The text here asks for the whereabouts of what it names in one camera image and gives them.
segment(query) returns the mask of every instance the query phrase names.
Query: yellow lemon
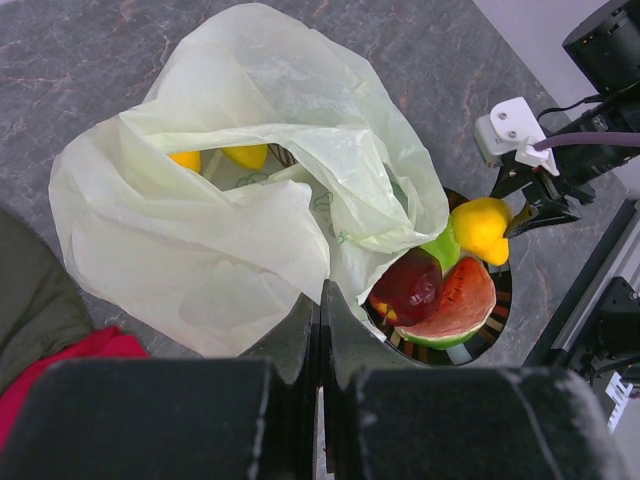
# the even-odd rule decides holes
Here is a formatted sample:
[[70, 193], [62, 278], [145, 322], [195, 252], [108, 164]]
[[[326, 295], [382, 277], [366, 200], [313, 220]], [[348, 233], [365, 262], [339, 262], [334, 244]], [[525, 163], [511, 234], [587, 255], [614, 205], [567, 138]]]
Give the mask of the yellow lemon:
[[248, 147], [225, 147], [224, 154], [241, 167], [249, 170], [261, 170], [267, 161], [267, 145], [250, 145]]
[[453, 235], [460, 247], [485, 262], [502, 265], [509, 259], [504, 232], [511, 221], [509, 206], [497, 198], [477, 198], [451, 212]]
[[200, 173], [202, 169], [202, 160], [200, 159], [200, 152], [180, 152], [172, 153], [169, 155], [174, 162], [178, 165], [182, 165], [189, 170], [193, 170], [196, 173]]

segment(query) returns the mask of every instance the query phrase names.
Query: countertop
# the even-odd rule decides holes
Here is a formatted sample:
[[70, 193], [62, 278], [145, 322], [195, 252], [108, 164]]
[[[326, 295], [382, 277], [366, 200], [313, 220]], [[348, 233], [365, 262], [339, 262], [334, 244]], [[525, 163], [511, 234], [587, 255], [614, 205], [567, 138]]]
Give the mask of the countertop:
[[[236, 3], [242, 2], [0, 5], [0, 203], [60, 256], [47, 195], [54, 156], [84, 130], [138, 104], [180, 39]], [[486, 195], [497, 174], [477, 153], [475, 119], [515, 96], [535, 111], [553, 103], [471, 0], [264, 3], [366, 57], [430, 150], [443, 185], [467, 197]], [[626, 195], [612, 175], [593, 186], [598, 197], [581, 221], [512, 241], [511, 314], [496, 345], [474, 365], [525, 360]], [[153, 355], [195, 355], [119, 308], [84, 299], [97, 326], [122, 326]]]

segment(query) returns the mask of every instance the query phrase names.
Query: black bowl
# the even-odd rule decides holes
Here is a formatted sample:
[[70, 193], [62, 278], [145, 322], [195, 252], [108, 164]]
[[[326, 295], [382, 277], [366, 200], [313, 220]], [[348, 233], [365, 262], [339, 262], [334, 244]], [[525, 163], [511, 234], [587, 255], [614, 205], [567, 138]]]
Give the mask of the black bowl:
[[[449, 211], [453, 211], [458, 205], [469, 201], [448, 188], [444, 190], [449, 199]], [[364, 307], [369, 315], [369, 320], [384, 333], [387, 337], [387, 343], [402, 355], [418, 363], [431, 366], [457, 366], [473, 362], [496, 343], [504, 330], [511, 310], [512, 284], [509, 263], [507, 262], [499, 268], [487, 263], [484, 266], [496, 287], [496, 306], [484, 326], [473, 337], [456, 347], [437, 350], [403, 339], [393, 327], [382, 324], [382, 318], [367, 301]]]

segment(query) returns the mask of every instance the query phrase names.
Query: watermelon rind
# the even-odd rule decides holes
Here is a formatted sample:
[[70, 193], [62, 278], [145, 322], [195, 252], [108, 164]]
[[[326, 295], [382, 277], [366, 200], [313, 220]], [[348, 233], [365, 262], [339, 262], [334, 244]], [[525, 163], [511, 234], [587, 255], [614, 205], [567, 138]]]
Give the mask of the watermelon rind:
[[401, 327], [396, 327], [395, 331], [398, 333], [398, 335], [400, 335], [402, 338], [404, 338], [408, 342], [415, 343], [417, 345], [424, 345], [425, 347], [435, 348], [436, 350], [446, 350], [447, 348], [455, 347], [456, 345], [460, 345], [461, 343], [464, 343], [467, 340], [469, 340], [478, 332], [478, 330], [482, 328], [484, 324], [485, 322], [482, 322], [481, 324], [473, 327], [472, 330], [467, 330], [464, 333], [460, 333], [457, 335], [447, 335], [444, 337], [437, 337], [437, 338], [418, 337], [416, 335], [413, 335], [403, 330]]

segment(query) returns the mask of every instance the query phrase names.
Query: translucent plastic bag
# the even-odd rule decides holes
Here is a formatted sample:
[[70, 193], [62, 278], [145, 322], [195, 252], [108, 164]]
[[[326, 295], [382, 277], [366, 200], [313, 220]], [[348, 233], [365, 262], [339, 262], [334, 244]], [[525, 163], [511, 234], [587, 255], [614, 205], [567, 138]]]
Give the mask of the translucent plastic bag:
[[[265, 143], [298, 164], [227, 190], [167, 157]], [[369, 63], [260, 4], [184, 38], [141, 105], [56, 158], [49, 193], [78, 283], [210, 356], [251, 346], [300, 292], [319, 302], [329, 276], [362, 302], [448, 215]]]

